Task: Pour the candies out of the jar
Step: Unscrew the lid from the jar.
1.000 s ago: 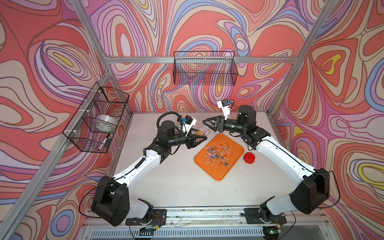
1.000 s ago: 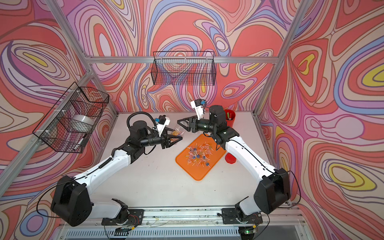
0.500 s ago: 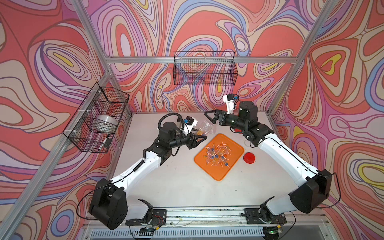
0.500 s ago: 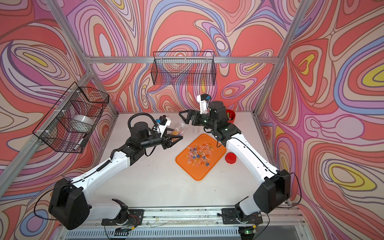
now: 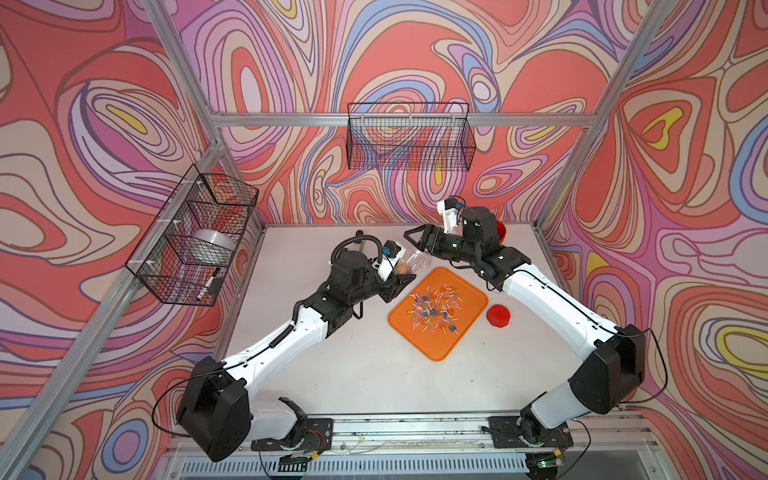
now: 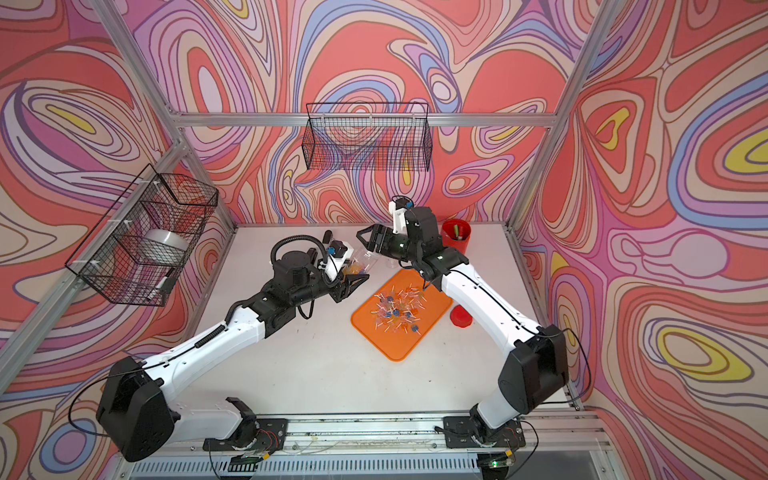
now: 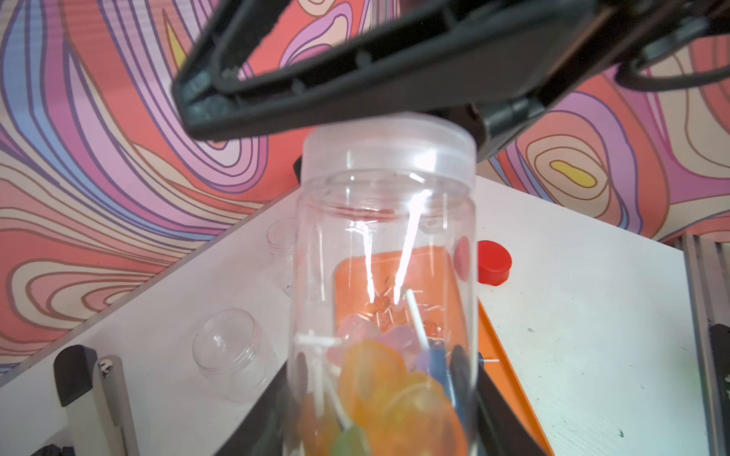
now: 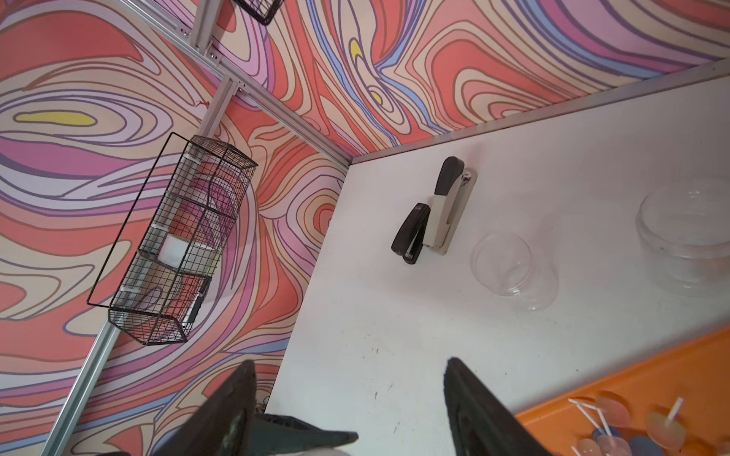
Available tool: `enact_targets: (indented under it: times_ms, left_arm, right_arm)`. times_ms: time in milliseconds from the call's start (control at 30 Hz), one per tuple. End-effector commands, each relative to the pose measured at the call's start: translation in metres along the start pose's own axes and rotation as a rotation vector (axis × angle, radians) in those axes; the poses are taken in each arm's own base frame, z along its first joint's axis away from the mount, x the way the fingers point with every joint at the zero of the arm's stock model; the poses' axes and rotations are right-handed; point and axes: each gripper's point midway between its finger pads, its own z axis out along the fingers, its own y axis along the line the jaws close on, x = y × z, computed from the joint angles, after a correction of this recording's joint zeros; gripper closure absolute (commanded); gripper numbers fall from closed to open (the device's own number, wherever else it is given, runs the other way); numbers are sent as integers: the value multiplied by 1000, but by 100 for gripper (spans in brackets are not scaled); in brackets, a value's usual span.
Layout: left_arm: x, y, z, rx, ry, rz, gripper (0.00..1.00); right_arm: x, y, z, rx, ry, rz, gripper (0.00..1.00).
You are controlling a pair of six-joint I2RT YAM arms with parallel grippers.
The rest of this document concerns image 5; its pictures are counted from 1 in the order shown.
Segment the white lid jar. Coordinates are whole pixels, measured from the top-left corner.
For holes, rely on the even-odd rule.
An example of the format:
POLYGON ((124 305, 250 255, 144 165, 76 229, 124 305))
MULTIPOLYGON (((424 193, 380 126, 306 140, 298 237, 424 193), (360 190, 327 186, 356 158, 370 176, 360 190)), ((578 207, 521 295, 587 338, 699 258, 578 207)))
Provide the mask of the white lid jar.
POLYGON ((402 253, 394 266, 396 275, 418 274, 429 265, 430 257, 422 251, 403 250, 402 253))

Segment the candies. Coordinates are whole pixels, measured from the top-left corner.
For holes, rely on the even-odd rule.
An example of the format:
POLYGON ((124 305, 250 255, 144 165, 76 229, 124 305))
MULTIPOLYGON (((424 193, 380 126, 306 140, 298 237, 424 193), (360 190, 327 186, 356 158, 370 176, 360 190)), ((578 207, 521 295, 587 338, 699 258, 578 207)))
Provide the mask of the candies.
POLYGON ((422 292, 411 293, 408 298, 411 306, 407 314, 415 331, 459 334, 457 313, 462 300, 454 287, 427 287, 422 292))

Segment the red jar lid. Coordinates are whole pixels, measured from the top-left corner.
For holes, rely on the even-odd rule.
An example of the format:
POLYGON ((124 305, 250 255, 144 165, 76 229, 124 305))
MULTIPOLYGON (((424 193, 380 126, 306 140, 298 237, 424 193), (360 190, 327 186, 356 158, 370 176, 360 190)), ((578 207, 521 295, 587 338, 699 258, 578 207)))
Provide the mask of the red jar lid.
POLYGON ((505 328, 510 323, 511 313, 507 307, 496 304, 486 311, 486 319, 496 328, 505 328))

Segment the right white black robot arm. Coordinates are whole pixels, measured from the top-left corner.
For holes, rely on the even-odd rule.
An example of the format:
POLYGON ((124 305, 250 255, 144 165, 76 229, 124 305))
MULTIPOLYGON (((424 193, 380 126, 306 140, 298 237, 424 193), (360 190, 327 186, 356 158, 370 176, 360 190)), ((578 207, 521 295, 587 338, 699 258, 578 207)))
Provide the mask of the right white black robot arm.
POLYGON ((567 381, 520 411, 512 432, 521 443, 539 447, 570 420, 609 413, 641 385, 647 353, 644 332, 588 309, 528 256, 503 245, 497 218, 489 209, 450 200, 439 203, 438 210, 441 226, 410 229, 405 239, 421 252, 473 270, 488 287, 522 303, 582 361, 567 381))

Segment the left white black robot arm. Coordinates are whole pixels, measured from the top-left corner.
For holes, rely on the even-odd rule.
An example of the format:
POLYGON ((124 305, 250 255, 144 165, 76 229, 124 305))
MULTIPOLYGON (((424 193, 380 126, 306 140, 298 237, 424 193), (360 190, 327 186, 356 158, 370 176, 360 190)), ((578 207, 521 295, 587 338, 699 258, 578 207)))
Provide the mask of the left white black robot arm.
POLYGON ((177 424, 213 462, 245 443, 304 448, 313 436, 306 413, 287 397, 261 402, 259 390, 302 352, 350 319, 361 318, 366 300, 378 297, 389 303, 396 298, 415 278, 403 256, 395 242, 374 259, 337 248, 328 278, 294 305, 290 320, 237 354, 222 361, 206 357, 195 365, 177 409, 177 424))

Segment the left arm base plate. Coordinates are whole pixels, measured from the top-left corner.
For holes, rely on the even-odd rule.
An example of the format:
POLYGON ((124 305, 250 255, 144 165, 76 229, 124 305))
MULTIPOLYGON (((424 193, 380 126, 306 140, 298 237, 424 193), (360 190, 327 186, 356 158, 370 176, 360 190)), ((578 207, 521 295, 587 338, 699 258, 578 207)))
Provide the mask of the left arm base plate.
POLYGON ((282 439, 259 439, 251 442, 254 452, 318 453, 332 447, 334 420, 330 417, 299 420, 282 439))

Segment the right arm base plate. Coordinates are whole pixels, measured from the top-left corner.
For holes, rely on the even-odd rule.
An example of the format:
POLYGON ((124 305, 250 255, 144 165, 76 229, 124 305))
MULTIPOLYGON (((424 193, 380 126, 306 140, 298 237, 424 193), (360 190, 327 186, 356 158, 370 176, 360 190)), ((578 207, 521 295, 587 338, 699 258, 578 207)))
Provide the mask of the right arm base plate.
POLYGON ((481 431, 491 436, 495 448, 567 450, 574 442, 567 425, 553 429, 540 426, 532 417, 491 416, 481 431))

